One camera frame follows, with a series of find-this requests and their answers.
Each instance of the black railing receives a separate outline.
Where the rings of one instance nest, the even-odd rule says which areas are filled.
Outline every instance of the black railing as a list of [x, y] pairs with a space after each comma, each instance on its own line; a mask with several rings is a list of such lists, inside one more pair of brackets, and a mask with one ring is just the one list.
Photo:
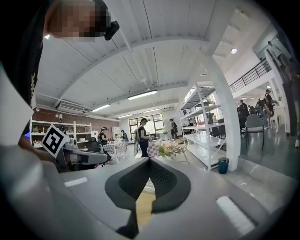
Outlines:
[[242, 87], [245, 87], [249, 83], [253, 82], [257, 78], [261, 77], [265, 73], [271, 70], [270, 65], [266, 59], [260, 61], [254, 68], [244, 74], [241, 78], [236, 80], [233, 84], [229, 86], [231, 93], [240, 90]]

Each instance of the white table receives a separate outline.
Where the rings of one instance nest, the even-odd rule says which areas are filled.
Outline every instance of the white table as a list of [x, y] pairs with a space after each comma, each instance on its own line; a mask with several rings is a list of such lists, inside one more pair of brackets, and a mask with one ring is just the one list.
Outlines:
[[110, 143], [110, 144], [107, 144], [107, 145], [104, 145], [102, 146], [103, 149], [105, 151], [110, 151], [110, 152], [114, 152], [114, 155], [116, 157], [116, 161], [117, 161], [117, 164], [119, 163], [119, 159], [118, 159], [118, 156], [117, 156], [117, 151], [116, 151], [116, 147], [117, 148], [120, 148], [121, 150], [123, 150], [124, 152], [124, 155], [125, 157], [127, 158], [127, 155], [126, 155], [126, 152], [127, 152], [127, 146], [126, 146], [126, 142], [115, 142], [115, 143]]

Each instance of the backpack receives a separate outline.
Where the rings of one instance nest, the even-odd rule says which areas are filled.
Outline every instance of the backpack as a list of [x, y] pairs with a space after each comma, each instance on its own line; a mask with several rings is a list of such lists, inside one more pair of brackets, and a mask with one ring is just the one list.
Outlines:
[[177, 125], [176, 125], [175, 122], [173, 123], [173, 126], [174, 126], [174, 132], [175, 132], [175, 133], [178, 133]]

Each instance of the blue trash bin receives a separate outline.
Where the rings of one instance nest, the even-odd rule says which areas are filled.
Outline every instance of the blue trash bin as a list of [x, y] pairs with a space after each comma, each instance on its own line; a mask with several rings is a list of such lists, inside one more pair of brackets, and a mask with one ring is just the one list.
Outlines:
[[229, 158], [220, 157], [219, 158], [219, 174], [225, 174], [228, 170]]

